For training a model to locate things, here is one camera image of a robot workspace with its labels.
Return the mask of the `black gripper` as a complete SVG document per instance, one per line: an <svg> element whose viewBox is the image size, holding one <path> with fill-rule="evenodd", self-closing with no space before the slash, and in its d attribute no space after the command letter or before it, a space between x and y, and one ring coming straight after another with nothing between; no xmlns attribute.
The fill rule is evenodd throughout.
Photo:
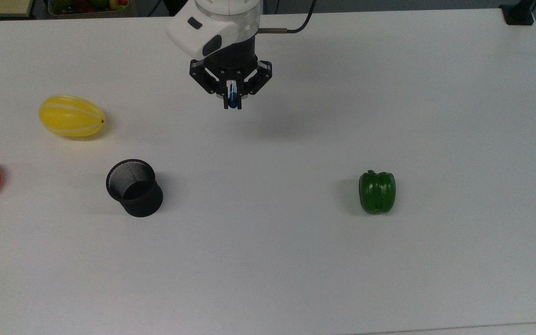
<svg viewBox="0 0 536 335"><path fill-rule="evenodd" d="M255 49L254 36L203 60L192 60L189 74L206 93L223 97L225 109L230 108L230 80L233 80L237 89L237 109L242 109L242 98L257 94L273 77L272 63L259 60Z"/></svg>

